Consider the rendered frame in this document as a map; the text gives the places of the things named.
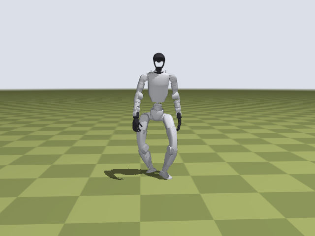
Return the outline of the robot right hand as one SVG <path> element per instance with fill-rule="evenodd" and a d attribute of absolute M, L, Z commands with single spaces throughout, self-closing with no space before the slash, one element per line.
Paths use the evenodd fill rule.
<path fill-rule="evenodd" d="M 137 112 L 136 113 L 136 116 L 133 116 L 133 118 L 134 118 L 134 120 L 133 120 L 133 126 L 132 126 L 132 129 L 133 129 L 133 131 L 136 131 L 136 132 L 139 132 L 139 131 L 141 131 L 140 129 L 139 129 L 139 124 L 140 124 L 140 126 L 142 127 L 142 125 L 141 125 L 141 123 L 139 122 L 139 112 Z M 138 131 L 139 130 L 139 131 Z"/>

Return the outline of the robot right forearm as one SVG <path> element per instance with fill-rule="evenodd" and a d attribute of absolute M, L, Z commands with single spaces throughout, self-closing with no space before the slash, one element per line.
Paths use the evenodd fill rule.
<path fill-rule="evenodd" d="M 133 107 L 133 116 L 136 116 L 136 113 L 140 111 L 141 101 L 138 99 L 138 92 L 134 96 L 134 107 Z"/>

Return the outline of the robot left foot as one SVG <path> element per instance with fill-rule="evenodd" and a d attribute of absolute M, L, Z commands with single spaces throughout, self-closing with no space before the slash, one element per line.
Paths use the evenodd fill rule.
<path fill-rule="evenodd" d="M 170 176 L 167 171 L 163 172 L 163 173 L 160 171 L 159 175 L 162 176 L 165 179 L 172 179 L 172 176 Z"/>

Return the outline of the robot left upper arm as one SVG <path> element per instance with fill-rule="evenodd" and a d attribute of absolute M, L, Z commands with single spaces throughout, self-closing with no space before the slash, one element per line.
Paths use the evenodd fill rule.
<path fill-rule="evenodd" d="M 172 99 L 178 99 L 178 83 L 177 83 L 177 77 L 174 74 L 169 74 L 169 80 L 171 81 L 171 88 L 173 93 Z"/>

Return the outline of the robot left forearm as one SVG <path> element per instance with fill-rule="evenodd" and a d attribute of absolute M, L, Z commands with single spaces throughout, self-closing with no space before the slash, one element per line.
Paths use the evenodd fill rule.
<path fill-rule="evenodd" d="M 179 94 L 178 94 L 178 99 L 179 100 L 175 100 L 174 101 L 176 116 L 177 116 L 178 112 L 181 113 L 181 105 L 180 105 L 180 96 L 179 96 Z M 181 113 L 181 115 L 182 115 L 182 113 Z"/>

